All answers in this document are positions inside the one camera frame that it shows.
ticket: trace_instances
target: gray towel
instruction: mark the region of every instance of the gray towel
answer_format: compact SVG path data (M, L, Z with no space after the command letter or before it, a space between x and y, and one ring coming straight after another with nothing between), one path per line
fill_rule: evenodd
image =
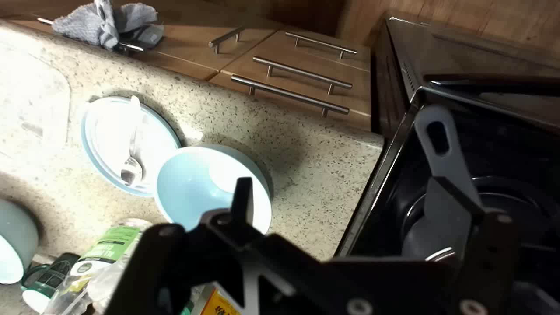
M67 16L53 20L52 30L109 51L118 46L118 35L127 35L127 44L136 44L144 49L153 48L162 37L162 28L153 25L157 21L155 9L144 4L125 4L115 9L113 21L116 30L111 30L111 27L95 14L94 6L87 4L76 7Z

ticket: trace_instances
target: black appliance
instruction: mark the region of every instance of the black appliance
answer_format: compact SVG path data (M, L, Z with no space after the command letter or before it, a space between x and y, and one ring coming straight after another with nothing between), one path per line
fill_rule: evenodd
M374 49L374 132L386 142L337 256L402 254L430 177L412 121L437 104L452 112L482 205L519 228L515 280L560 301L560 63L398 18Z

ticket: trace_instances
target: granite countertop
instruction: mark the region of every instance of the granite countertop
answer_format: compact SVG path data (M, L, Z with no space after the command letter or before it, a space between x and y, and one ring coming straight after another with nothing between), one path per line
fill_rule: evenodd
M0 49L32 58L67 81L59 147L39 160L0 154L0 195L38 219L39 254L81 254L118 219L164 221L153 200L109 186L81 153L80 116L87 102L106 95L137 95L186 146L223 144L249 156L270 181L269 231L316 259L333 254L379 156L379 137L4 21L0 39ZM32 90L45 83L36 77L24 84Z

